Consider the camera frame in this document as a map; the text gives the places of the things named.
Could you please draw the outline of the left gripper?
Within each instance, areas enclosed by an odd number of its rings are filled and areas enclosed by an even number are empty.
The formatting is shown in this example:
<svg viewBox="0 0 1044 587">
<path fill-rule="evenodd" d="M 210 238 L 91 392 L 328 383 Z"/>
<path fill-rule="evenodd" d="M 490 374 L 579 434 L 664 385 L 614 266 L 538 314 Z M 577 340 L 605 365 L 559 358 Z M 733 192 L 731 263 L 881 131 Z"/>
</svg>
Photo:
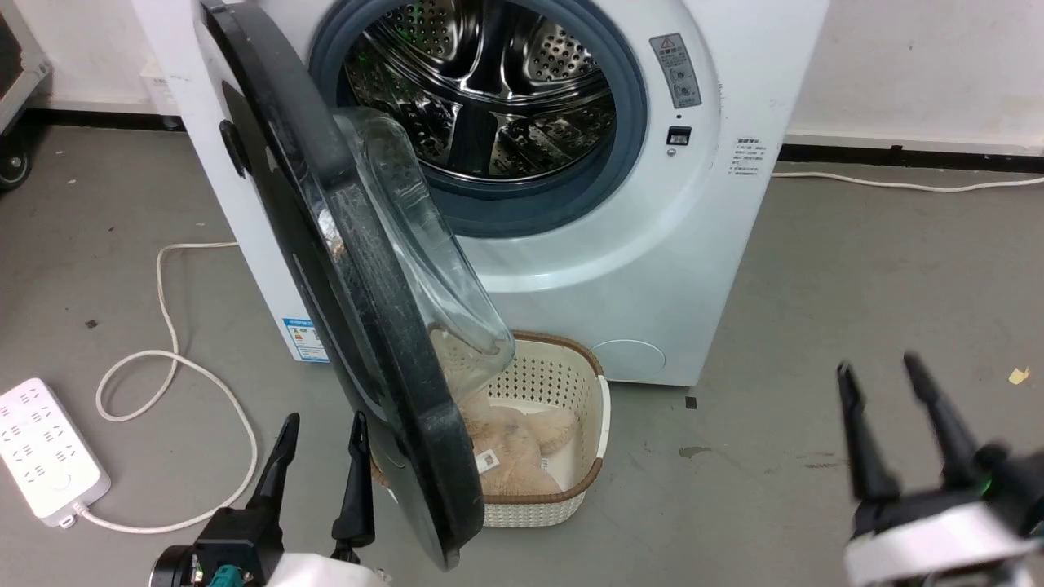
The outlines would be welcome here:
<svg viewBox="0 0 1044 587">
<path fill-rule="evenodd" d="M 382 586 L 384 577 L 358 563 L 358 550 L 375 541 L 375 512 L 367 421 L 355 413 L 349 439 L 350 468 L 343 501 L 331 529 L 334 550 L 286 553 L 279 515 L 286 476 L 294 461 L 301 416 L 288 415 L 277 435 L 250 509 L 216 510 L 192 544 L 160 554 L 153 586 Z"/>
</svg>

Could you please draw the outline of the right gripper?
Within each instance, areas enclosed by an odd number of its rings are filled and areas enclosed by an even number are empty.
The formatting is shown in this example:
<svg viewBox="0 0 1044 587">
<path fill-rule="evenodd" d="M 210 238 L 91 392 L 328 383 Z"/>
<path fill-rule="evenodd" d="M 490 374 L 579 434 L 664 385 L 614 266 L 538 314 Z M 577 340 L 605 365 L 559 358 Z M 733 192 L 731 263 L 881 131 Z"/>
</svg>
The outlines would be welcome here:
<svg viewBox="0 0 1044 587">
<path fill-rule="evenodd" d="M 974 435 L 916 352 L 904 353 L 914 396 L 935 435 L 947 488 L 978 487 Z M 853 497 L 884 502 L 901 494 L 885 467 L 865 419 L 865 398 L 850 363 L 838 365 L 840 417 Z M 884 532 L 872 532 L 845 549 L 851 586 L 1039 586 L 1030 561 L 1042 553 L 1042 451 L 1011 456 L 988 444 L 977 454 L 989 482 L 966 504 Z"/>
</svg>

